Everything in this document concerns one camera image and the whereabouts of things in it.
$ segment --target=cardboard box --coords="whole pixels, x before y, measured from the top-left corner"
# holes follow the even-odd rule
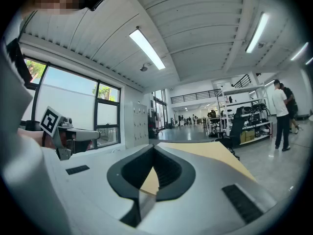
[[[243,131],[240,134],[240,143],[244,143],[246,141],[246,131]]]
[[[254,131],[254,129],[251,130],[251,131],[246,131],[246,142],[247,142],[247,141],[254,140],[254,136],[255,136],[255,131]]]

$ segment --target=yellow tabletop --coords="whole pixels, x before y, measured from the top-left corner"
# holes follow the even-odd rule
[[[207,143],[159,143],[160,147],[169,147],[185,152],[190,152],[199,156],[219,160],[237,171],[241,172],[246,177],[254,180],[255,178],[243,166],[243,164],[236,159],[220,142],[207,142]],[[155,195],[158,191],[158,179],[155,170],[152,168],[146,181],[141,187],[144,192]]]

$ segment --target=rectangular light fixture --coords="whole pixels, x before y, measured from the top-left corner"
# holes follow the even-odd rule
[[[312,62],[313,58],[311,58],[308,62],[306,62],[305,64],[308,65],[310,62]]]
[[[151,44],[148,42],[148,40],[145,38],[145,36],[141,33],[139,29],[135,30],[129,36],[147,54],[147,56],[151,59],[151,61],[155,64],[155,66],[159,70],[165,68],[161,59],[159,58],[155,50],[152,48]]]
[[[246,53],[251,53],[253,51],[254,47],[259,42],[259,39],[260,39],[264,29],[265,29],[265,26],[268,23],[268,19],[269,19],[269,14],[262,12],[258,27],[253,34],[252,40],[250,41],[248,47],[246,48]]]
[[[270,85],[270,84],[272,84],[272,83],[274,83],[274,80],[270,81],[270,82],[269,82],[268,84],[266,84],[265,86]]]
[[[299,55],[301,54],[301,52],[303,52],[303,51],[307,48],[308,44],[309,44],[309,43],[306,42],[306,43],[302,46],[302,48],[298,51],[298,53],[295,54],[293,58],[291,58],[291,61],[293,61],[294,59],[296,59],[297,56],[299,56]]]

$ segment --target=gray concrete floor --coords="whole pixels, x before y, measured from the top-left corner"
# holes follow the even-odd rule
[[[313,122],[298,121],[302,130],[298,134],[289,135],[291,150],[282,152],[282,142],[275,149],[276,118],[273,117],[273,138],[266,138],[250,144],[234,148],[240,162],[251,172],[254,178],[269,190],[276,200],[286,198],[300,184],[309,165],[312,148]],[[149,140],[158,144],[162,140],[213,140],[209,138],[203,125],[182,126],[163,130],[157,140]]]

